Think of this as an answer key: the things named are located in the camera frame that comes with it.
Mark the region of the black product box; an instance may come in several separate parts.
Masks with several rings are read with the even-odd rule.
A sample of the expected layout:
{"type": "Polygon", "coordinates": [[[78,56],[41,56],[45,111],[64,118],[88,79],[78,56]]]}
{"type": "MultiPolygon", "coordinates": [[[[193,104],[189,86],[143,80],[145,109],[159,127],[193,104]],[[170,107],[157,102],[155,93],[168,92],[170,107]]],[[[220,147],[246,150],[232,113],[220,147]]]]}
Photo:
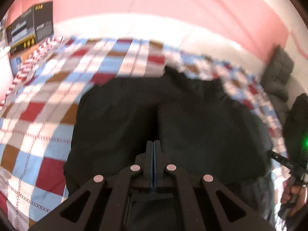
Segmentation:
{"type": "Polygon", "coordinates": [[[10,54],[21,52],[53,34],[53,2],[35,4],[6,28],[10,54]]]}

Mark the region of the dark padded jacket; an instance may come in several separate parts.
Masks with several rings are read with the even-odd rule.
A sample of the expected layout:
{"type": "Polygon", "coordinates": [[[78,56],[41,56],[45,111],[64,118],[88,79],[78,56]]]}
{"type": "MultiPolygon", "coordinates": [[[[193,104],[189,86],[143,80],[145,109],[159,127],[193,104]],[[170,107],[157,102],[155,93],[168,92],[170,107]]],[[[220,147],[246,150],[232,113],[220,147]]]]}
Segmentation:
{"type": "Polygon", "coordinates": [[[299,95],[283,127],[289,159],[296,164],[307,162],[307,94],[299,95]]]}

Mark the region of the grey quilted jacket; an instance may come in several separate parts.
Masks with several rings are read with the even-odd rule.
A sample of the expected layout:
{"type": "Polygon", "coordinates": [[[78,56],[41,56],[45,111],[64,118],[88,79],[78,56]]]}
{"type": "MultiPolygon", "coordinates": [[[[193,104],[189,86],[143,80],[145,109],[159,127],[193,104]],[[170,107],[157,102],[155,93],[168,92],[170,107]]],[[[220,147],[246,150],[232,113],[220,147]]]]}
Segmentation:
{"type": "Polygon", "coordinates": [[[289,109],[287,101],[289,92],[287,83],[293,72],[294,62],[279,45],[264,70],[260,84],[267,93],[277,117],[282,125],[285,124],[289,109]]]}

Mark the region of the checkered bed sheet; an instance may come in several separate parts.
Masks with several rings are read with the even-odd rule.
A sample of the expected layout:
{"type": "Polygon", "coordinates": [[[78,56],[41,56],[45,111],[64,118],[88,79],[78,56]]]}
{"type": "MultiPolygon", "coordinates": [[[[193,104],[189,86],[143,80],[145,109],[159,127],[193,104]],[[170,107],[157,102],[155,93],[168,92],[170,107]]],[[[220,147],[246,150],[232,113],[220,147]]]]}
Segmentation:
{"type": "Polygon", "coordinates": [[[220,78],[231,98],[267,124],[274,151],[286,156],[269,97],[239,65],[153,40],[63,38],[1,109],[1,210],[15,230],[28,230],[68,196],[63,165],[82,95],[116,76],[161,76],[166,63],[192,78],[220,78]]]}

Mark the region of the red white striped cloth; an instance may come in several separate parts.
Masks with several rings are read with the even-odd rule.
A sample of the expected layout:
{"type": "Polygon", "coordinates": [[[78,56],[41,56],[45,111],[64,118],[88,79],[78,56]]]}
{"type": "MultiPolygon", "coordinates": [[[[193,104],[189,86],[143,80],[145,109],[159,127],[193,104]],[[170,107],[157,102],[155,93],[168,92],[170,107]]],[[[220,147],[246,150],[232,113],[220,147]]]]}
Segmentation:
{"type": "Polygon", "coordinates": [[[55,45],[62,42],[63,37],[48,37],[42,40],[40,43],[32,46],[31,48],[22,51],[21,54],[18,54],[16,57],[12,57],[10,61],[13,61],[14,64],[17,64],[17,74],[15,75],[13,81],[10,83],[9,88],[4,95],[4,98],[1,99],[1,109],[5,105],[7,99],[10,95],[13,94],[13,91],[22,82],[26,81],[28,73],[30,73],[32,67],[39,61],[41,58],[47,55],[47,52],[53,48],[55,45]]]}

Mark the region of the large black coat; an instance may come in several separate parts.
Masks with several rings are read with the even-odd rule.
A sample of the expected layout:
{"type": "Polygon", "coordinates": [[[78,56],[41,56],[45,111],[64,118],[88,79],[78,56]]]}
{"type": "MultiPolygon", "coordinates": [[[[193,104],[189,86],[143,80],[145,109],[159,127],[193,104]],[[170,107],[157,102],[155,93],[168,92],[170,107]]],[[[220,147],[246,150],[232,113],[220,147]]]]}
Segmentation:
{"type": "Polygon", "coordinates": [[[219,79],[189,79],[171,67],[158,78],[115,78],[82,96],[64,165],[68,192],[97,174],[116,175],[155,140],[175,165],[216,176],[274,222],[267,125],[231,99],[219,79]]]}

